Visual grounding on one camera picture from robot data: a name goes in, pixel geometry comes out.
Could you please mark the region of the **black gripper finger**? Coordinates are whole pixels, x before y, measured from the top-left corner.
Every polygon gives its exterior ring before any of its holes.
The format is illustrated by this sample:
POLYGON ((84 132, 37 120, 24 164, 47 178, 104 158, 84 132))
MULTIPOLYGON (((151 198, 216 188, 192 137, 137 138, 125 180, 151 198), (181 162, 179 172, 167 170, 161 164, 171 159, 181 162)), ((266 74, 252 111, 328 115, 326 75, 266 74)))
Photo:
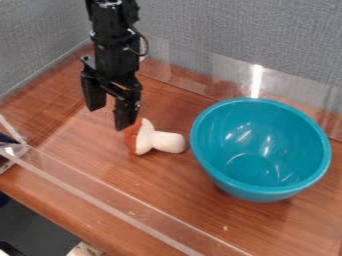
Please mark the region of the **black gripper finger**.
POLYGON ((91 77, 83 76, 81 88, 88 110, 95 111, 103 108, 107 104, 107 95, 105 91, 99 86, 97 80, 91 77))
POLYGON ((113 117, 115 117, 115 129, 117 131, 124 130, 127 127, 129 127, 135 123, 139 110, 140 110, 140 96, 132 95, 125 99, 116 99, 113 117))

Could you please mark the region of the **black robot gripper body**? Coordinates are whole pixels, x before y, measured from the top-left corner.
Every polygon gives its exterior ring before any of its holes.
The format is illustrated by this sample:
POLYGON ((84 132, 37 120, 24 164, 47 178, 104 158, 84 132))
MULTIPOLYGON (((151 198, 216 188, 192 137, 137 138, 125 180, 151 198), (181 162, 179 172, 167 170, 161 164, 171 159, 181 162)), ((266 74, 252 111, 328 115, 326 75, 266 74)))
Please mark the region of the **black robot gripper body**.
POLYGON ((139 70, 140 42, 116 45, 93 44, 95 55, 84 55, 80 77, 97 80, 100 88, 116 99, 140 96, 141 85, 135 73, 139 70))

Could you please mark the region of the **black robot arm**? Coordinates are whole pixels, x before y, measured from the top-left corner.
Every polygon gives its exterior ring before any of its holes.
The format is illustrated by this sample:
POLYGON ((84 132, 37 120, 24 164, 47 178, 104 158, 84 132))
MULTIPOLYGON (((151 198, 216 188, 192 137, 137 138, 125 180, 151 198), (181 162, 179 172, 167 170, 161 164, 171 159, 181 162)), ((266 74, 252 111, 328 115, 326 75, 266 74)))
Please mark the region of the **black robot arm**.
POLYGON ((80 58, 84 101, 95 111, 105 106, 108 95, 116 98, 113 120, 120 131, 135 123, 140 109, 141 84, 135 73, 141 34, 133 27, 139 6, 136 0, 85 0, 85 7, 95 55, 80 58))

